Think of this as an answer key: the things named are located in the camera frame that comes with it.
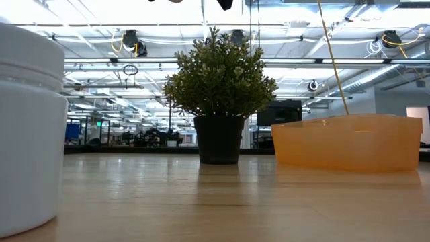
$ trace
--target yellow cable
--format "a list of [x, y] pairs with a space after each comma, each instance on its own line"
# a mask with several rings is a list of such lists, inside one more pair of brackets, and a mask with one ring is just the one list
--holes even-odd
[[384, 41], [385, 43], [389, 43], [391, 45], [394, 45], [394, 46], [405, 46], [405, 45], [408, 45], [408, 44], [412, 44], [413, 42], [416, 42], [419, 39], [419, 35], [421, 34], [422, 30], [423, 30], [422, 28], [419, 28], [419, 32], [418, 32], [417, 37], [414, 40], [412, 40], [410, 42], [407, 42], [407, 43], [398, 44], [398, 43], [389, 42], [389, 41], [385, 40], [386, 34], [384, 34], [382, 36], [382, 41]]
[[318, 8], [320, 9], [322, 26], [324, 27], [325, 39], [327, 40], [327, 46], [329, 47], [331, 62], [333, 64], [333, 70], [335, 71], [337, 86], [339, 87], [339, 91], [341, 92], [341, 97], [342, 97], [343, 105], [345, 106], [345, 111], [347, 112], [347, 115], [349, 115], [349, 109], [348, 109], [347, 101], [345, 100], [345, 96], [343, 95], [341, 80], [339, 79], [339, 75], [337, 74], [337, 67], [336, 67], [336, 63], [335, 63], [335, 57], [333, 56], [333, 51], [331, 50], [329, 35], [327, 34], [327, 28], [326, 28], [325, 22], [324, 22], [323, 11], [321, 9], [321, 0], [317, 0], [317, 1], [318, 1]]
[[115, 46], [114, 46], [114, 36], [115, 36], [115, 34], [112, 34], [112, 39], [110, 40], [110, 46], [112, 47], [112, 50], [114, 50], [115, 52], [119, 52], [119, 51], [122, 50], [122, 41], [124, 39], [124, 35], [121, 36], [121, 46], [120, 46], [119, 50], [115, 49]]
[[402, 52], [403, 56], [405, 58], [408, 58], [408, 56], [406, 55], [406, 52], [403, 50], [403, 48], [401, 46], [399, 46], [399, 48], [400, 48], [400, 51]]
[[134, 57], [137, 58], [137, 44], [134, 44]]
[[[400, 51], [402, 52], [403, 56], [404, 56], [405, 58], [408, 58], [408, 56], [406, 55], [406, 52], [403, 50], [403, 48], [402, 48], [401, 46], [399, 46], [399, 48], [400, 48]], [[413, 69], [414, 69], [415, 73], [418, 75], [418, 77], [419, 77], [422, 81], [424, 81], [425, 83], [427, 83], [427, 82], [424, 80], [424, 78], [421, 76], [421, 74], [418, 72], [418, 70], [417, 70], [415, 67], [414, 67]]]

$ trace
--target black plant pot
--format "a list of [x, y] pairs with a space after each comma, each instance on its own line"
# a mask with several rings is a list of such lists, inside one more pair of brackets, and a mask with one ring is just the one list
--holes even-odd
[[244, 122], [240, 116], [195, 117], [200, 163], [237, 164]]

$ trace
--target jar lid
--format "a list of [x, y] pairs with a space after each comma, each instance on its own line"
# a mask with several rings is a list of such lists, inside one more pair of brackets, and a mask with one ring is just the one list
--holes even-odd
[[62, 90], [65, 54], [36, 33], [0, 23], [0, 75]]

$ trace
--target black monitor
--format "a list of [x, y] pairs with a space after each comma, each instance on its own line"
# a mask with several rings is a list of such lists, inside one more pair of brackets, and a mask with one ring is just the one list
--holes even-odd
[[266, 110], [257, 113], [257, 126], [271, 126], [302, 121], [302, 102], [296, 100], [273, 101]]

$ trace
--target potted plant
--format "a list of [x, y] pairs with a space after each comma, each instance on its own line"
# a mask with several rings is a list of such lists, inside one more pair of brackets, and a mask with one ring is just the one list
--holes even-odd
[[245, 119], [267, 107], [277, 85], [263, 75], [261, 48], [251, 54], [246, 38], [235, 44], [210, 32], [189, 54], [175, 53], [179, 72], [167, 77], [164, 92], [172, 108], [195, 116], [201, 163], [237, 164]]

